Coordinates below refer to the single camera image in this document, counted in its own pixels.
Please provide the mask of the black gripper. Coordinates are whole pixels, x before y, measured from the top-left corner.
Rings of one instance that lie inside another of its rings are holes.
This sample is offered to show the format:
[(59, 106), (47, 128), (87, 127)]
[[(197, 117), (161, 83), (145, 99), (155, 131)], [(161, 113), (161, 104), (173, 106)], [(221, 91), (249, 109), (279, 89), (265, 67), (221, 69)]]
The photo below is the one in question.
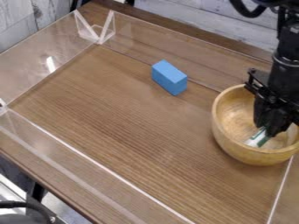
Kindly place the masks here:
[(246, 89), (255, 96), (254, 122), (258, 128), (275, 137), (291, 123), (299, 124), (299, 76), (251, 68)]

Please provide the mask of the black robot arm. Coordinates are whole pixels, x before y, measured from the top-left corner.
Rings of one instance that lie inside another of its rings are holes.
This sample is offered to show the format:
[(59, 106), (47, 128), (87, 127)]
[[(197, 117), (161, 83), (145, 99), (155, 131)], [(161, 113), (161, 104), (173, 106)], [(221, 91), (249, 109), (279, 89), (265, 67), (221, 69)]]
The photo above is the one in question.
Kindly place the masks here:
[(230, 0), (238, 13), (258, 18), (267, 8), (277, 8), (278, 47), (271, 71), (250, 68), (245, 88), (255, 95), (254, 123), (275, 137), (295, 124), (299, 126), (299, 0), (251, 0), (250, 10), (242, 0)]

